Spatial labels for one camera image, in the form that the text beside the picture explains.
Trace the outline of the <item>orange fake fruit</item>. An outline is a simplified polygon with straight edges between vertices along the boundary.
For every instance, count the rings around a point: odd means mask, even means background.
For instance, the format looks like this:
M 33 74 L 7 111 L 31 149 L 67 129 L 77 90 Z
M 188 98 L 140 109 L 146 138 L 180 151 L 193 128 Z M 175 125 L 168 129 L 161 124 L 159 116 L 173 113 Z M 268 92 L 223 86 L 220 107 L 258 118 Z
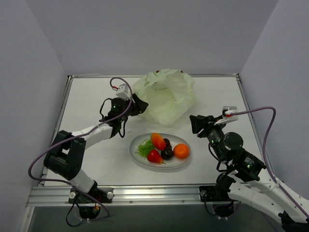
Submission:
M 190 150 L 185 144 L 177 144 L 173 149 L 173 153 L 176 158 L 184 160 L 189 156 Z

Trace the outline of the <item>dark purple fake fruit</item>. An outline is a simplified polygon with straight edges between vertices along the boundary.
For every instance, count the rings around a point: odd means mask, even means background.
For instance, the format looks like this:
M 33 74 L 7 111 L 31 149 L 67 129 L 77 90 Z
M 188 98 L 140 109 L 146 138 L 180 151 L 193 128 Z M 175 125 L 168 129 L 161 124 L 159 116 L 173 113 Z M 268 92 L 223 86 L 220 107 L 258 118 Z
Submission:
M 166 147 L 172 147 L 171 144 L 170 144 L 169 139 L 164 138 L 163 140 L 164 140 L 164 142 L 165 142 Z

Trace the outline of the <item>translucent plastic bag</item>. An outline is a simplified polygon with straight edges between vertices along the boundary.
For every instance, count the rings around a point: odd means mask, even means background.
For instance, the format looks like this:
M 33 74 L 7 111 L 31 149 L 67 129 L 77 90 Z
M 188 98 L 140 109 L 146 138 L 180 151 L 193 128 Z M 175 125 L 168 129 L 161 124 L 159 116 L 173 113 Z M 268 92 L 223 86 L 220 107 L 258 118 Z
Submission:
M 140 117 L 155 124 L 173 124 L 196 101 L 195 80 L 182 70 L 161 69 L 149 72 L 132 85 L 133 92 L 148 107 Z

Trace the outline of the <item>dark round fake fruit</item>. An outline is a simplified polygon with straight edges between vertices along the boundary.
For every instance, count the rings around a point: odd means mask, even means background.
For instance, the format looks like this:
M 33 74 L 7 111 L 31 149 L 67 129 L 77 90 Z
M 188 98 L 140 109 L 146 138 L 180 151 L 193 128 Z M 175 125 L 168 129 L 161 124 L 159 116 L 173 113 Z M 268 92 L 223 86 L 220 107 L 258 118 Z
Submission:
M 174 157 L 174 153 L 171 147 L 166 147 L 161 151 L 160 155 L 163 160 L 171 160 Z

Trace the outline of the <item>orange yellow oblong fruit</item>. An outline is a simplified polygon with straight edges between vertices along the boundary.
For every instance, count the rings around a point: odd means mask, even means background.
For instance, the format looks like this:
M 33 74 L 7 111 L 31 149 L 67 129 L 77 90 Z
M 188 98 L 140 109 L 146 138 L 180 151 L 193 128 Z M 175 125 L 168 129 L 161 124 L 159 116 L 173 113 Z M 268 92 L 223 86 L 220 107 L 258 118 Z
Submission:
M 164 150 L 166 148 L 166 143 L 164 141 L 164 139 L 161 137 L 160 134 L 158 133 L 152 133 L 151 134 L 151 137 L 150 137 L 150 140 L 153 144 L 153 146 L 157 149 L 157 150 Z

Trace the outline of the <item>green fake grapes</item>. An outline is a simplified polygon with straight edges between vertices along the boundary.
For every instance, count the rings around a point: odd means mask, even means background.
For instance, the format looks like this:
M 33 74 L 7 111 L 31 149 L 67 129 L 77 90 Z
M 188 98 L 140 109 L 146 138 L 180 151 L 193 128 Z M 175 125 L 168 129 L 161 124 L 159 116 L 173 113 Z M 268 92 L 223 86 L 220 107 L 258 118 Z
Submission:
M 146 158 L 148 157 L 148 154 L 154 150 L 153 143 L 150 139 L 144 140 L 139 146 L 135 153 L 139 154 L 140 156 Z

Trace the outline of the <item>red yellow fake fruit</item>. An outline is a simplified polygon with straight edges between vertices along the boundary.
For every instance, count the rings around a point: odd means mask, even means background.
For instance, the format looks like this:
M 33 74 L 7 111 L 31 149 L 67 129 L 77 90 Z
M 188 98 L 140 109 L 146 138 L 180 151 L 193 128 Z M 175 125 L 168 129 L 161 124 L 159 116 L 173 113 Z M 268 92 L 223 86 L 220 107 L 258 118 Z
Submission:
M 160 156 L 160 154 L 158 153 L 157 150 L 152 149 L 148 156 L 147 156 L 147 160 L 151 163 L 155 163 L 155 164 L 165 164 L 163 158 Z

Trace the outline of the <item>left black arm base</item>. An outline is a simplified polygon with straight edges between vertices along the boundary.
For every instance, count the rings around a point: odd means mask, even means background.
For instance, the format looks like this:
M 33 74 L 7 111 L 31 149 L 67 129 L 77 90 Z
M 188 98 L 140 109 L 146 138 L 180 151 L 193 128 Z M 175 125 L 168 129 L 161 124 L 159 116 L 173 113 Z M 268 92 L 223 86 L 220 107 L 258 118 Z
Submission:
M 88 193 L 71 188 L 68 203 L 77 206 L 81 219 L 94 221 L 110 216 L 109 210 L 103 204 L 112 203 L 113 197 L 112 188 L 100 189 L 94 184 Z

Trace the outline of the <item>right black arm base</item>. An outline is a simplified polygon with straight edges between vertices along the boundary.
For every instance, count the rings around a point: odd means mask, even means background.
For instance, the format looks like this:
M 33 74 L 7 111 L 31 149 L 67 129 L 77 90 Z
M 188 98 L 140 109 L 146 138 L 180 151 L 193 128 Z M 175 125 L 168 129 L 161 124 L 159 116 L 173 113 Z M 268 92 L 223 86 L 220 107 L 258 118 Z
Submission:
M 214 185 L 199 186 L 199 196 L 206 212 L 219 220 L 231 218 L 241 205 L 241 202 L 230 199 L 226 192 L 216 190 Z

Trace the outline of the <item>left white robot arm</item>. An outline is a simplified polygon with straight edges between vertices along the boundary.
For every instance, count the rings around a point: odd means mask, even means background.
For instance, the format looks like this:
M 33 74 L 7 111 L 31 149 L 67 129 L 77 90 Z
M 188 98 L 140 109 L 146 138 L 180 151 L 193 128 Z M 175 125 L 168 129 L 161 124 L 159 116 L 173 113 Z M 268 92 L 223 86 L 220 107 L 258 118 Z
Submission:
M 133 94 L 131 99 L 117 97 L 107 100 L 111 101 L 111 110 L 104 116 L 103 107 L 100 107 L 102 119 L 95 126 L 75 132 L 58 132 L 52 143 L 57 146 L 47 152 L 43 162 L 45 168 L 77 187 L 80 197 L 87 203 L 93 202 L 103 191 L 99 190 L 97 182 L 82 170 L 85 150 L 117 134 L 124 137 L 125 132 L 120 130 L 125 129 L 128 117 L 144 113 L 149 105 L 136 94 Z

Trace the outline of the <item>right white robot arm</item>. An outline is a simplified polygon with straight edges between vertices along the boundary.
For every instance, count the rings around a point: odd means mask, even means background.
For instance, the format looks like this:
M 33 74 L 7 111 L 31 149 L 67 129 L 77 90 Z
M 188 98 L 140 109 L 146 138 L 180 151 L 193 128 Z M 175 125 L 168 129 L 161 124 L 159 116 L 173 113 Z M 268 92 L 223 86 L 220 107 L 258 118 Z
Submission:
M 218 159 L 220 175 L 214 186 L 219 199 L 229 197 L 245 203 L 272 217 L 286 232 L 309 230 L 309 202 L 287 187 L 277 178 L 272 178 L 266 165 L 243 148 L 243 138 L 235 133 L 224 133 L 229 122 L 227 117 L 190 117 L 192 132 L 199 138 L 207 138 L 209 146 Z

